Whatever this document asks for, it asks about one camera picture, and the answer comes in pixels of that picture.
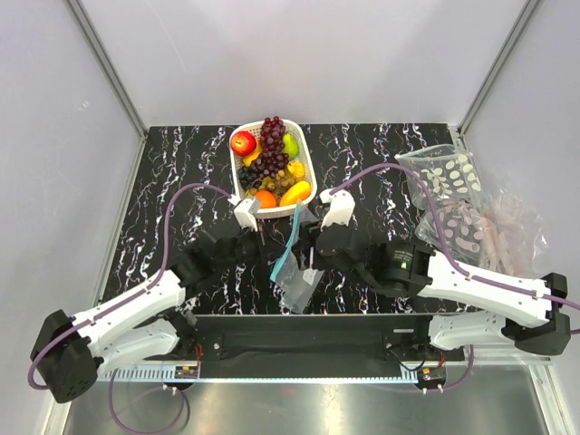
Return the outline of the clear zip top bag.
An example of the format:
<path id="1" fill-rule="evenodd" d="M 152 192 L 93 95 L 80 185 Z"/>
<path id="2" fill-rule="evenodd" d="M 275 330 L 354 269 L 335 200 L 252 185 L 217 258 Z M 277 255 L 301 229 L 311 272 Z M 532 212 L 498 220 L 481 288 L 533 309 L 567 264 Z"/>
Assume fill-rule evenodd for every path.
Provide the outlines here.
<path id="1" fill-rule="evenodd" d="M 270 275 L 270 280 L 282 290 L 282 305 L 295 314 L 305 312 L 314 290 L 324 275 L 323 271 L 300 266 L 298 254 L 293 252 L 293 248 L 298 247 L 300 225 L 314 222 L 314 214 L 304 203 L 299 202 L 293 214 L 285 251 L 275 261 Z"/>

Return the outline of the yellow pear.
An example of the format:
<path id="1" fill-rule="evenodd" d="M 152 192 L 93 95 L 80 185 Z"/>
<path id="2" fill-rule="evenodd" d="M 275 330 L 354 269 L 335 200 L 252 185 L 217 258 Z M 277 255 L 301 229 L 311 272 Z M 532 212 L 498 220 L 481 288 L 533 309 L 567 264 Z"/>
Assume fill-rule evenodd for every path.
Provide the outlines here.
<path id="1" fill-rule="evenodd" d="M 300 161 L 289 162 L 287 170 L 297 179 L 305 176 L 305 166 Z"/>

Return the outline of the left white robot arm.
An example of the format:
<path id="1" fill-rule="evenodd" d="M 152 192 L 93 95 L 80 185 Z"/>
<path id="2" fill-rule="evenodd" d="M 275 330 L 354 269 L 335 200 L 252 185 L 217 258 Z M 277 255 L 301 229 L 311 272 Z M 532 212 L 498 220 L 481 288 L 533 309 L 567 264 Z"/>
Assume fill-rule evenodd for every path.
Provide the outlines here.
<path id="1" fill-rule="evenodd" d="M 202 293 L 229 269 L 266 264 L 276 250 L 253 229 L 220 238 L 204 233 L 153 278 L 106 303 L 74 315 L 63 310 L 49 314 L 31 351 L 30 387 L 67 403 L 87 392 L 100 375 L 131 360 L 168 353 L 189 357 L 196 346 L 193 333 L 167 320 L 160 327 L 146 321 Z"/>

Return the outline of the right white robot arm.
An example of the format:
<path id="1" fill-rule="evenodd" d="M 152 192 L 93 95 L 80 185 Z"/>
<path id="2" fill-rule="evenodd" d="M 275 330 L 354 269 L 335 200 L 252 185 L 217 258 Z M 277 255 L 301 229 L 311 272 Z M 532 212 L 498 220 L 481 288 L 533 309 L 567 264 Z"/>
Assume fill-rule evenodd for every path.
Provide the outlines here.
<path id="1" fill-rule="evenodd" d="M 564 275 L 520 278 L 452 264 L 433 248 L 407 241 L 377 245 L 339 224 L 303 224 L 294 251 L 306 266 L 338 270 L 378 295 L 475 307 L 473 313 L 433 315 L 419 322 L 411 348 L 422 359 L 464 345 L 508 343 L 525 353 L 558 356 L 572 337 L 570 319 L 561 311 L 567 297 Z"/>

